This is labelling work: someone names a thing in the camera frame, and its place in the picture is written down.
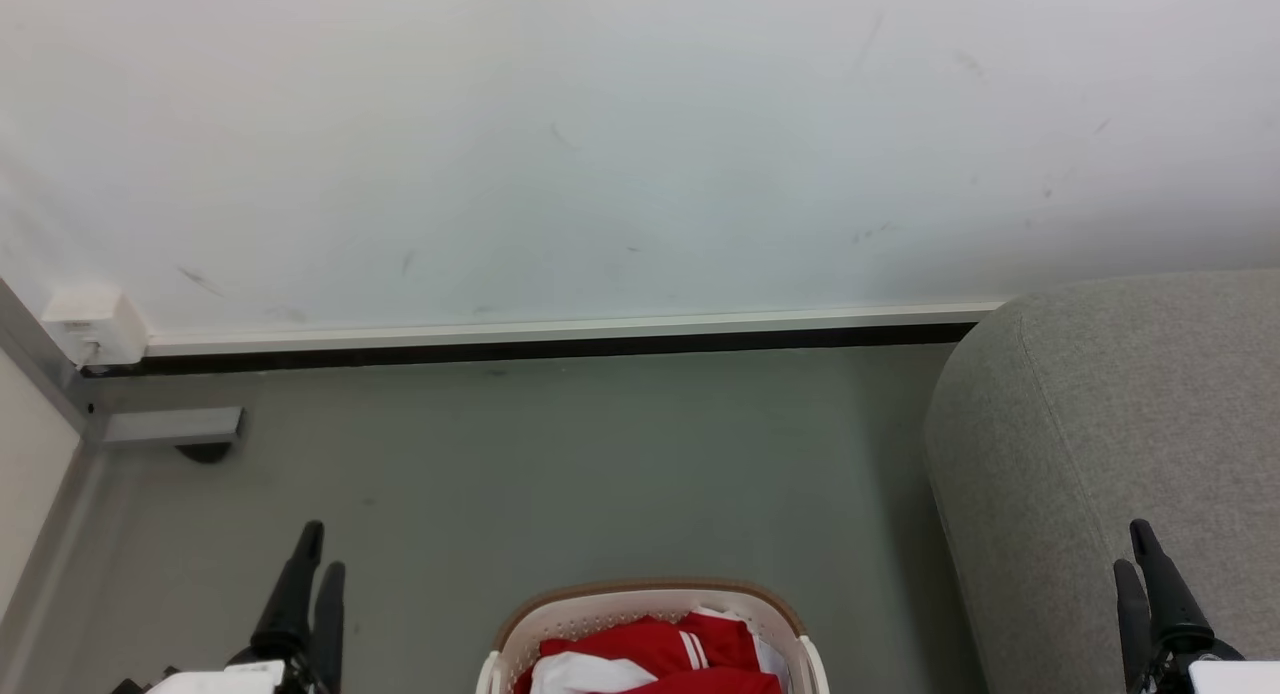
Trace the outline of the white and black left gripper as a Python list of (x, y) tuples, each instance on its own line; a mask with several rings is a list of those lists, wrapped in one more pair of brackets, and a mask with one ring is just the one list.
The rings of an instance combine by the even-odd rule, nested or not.
[(148, 694), (340, 694), (346, 639), (346, 565), (325, 569), (310, 609), (323, 557), (324, 525), (306, 522), (250, 638), (252, 661), (221, 670), (178, 671)]

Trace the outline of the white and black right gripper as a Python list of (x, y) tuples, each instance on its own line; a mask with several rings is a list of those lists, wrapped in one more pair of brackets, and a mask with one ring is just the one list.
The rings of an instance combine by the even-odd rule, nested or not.
[(1129, 537), (1133, 561), (1114, 562), (1126, 694), (1280, 694), (1280, 661), (1244, 659), (1216, 642), (1152, 525), (1134, 519)]

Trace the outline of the red and white garment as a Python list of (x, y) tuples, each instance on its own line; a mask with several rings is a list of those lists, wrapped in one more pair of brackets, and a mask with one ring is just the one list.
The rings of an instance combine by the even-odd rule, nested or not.
[(781, 653), (744, 618), (705, 607), (675, 622), (645, 616), (576, 640), (544, 640), (512, 694), (529, 694), (534, 665), (563, 652), (631, 659), (658, 677), (623, 694), (791, 694)]

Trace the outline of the grey fabric sofa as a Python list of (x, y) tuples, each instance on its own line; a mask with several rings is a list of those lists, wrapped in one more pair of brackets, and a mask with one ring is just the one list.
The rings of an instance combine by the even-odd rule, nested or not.
[(1280, 270), (1004, 305), (943, 366), (925, 467), (989, 694), (1123, 694), (1135, 519), (1221, 639), (1280, 661)]

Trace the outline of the white laundry basket brown rim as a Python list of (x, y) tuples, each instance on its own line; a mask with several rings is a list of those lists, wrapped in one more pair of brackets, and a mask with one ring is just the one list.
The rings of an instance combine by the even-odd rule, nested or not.
[(645, 616), (675, 622), (705, 607), (744, 618), (777, 649), (791, 694), (832, 694), (820, 653), (794, 608), (762, 586), (717, 579), (643, 579), (548, 592), (517, 608), (495, 636), (475, 694), (512, 694), (548, 639), (580, 639)]

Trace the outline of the white and black baseboard strip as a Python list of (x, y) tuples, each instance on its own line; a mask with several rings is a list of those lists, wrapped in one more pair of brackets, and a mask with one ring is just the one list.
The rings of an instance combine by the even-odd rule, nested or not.
[(498, 362), (961, 341), (997, 302), (892, 305), (573, 321), (489, 321), (230, 335), (155, 335), (137, 362), (91, 362), (86, 380), (420, 362)]

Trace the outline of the grey metal floor bracket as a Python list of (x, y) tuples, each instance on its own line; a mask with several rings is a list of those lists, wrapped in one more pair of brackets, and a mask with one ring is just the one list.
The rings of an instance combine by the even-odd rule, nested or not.
[(195, 464), (215, 465), (241, 444), (246, 421), (246, 408), (239, 406), (114, 414), (106, 420), (100, 447), (168, 447)]

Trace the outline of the white wall socket box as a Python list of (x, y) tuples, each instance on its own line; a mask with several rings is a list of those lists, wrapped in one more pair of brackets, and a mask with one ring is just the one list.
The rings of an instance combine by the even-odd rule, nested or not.
[(76, 369), (133, 365), (148, 344), (143, 319), (116, 287), (55, 289), (38, 320)]

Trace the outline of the grey aluminium frame post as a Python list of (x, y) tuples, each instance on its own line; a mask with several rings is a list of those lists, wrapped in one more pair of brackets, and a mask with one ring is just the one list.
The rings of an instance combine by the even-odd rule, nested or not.
[(82, 439), (93, 446), (101, 442), (105, 411), (92, 382), (81, 375), (1, 278), (0, 350)]

